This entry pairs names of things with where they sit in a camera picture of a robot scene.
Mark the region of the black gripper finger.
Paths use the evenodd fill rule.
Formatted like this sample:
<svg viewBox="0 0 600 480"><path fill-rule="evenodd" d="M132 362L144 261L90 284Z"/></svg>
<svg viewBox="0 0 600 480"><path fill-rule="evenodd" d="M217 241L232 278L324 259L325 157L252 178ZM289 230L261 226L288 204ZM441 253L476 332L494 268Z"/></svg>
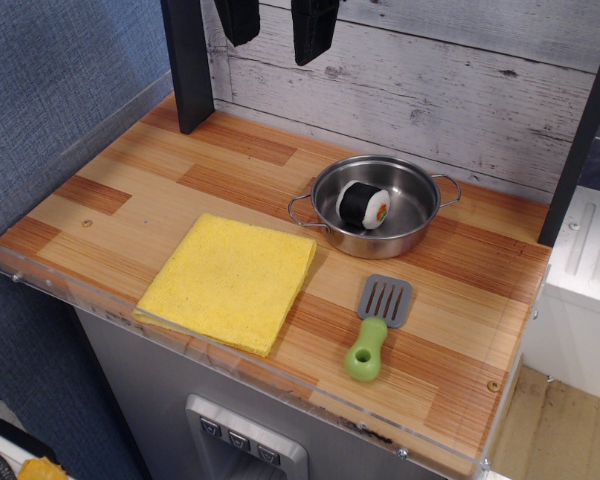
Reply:
<svg viewBox="0 0 600 480"><path fill-rule="evenodd" d="M253 40L260 31L258 0L215 0L226 38L233 46Z"/></svg>
<svg viewBox="0 0 600 480"><path fill-rule="evenodd" d="M295 62L304 66L331 48L338 0L292 0Z"/></svg>

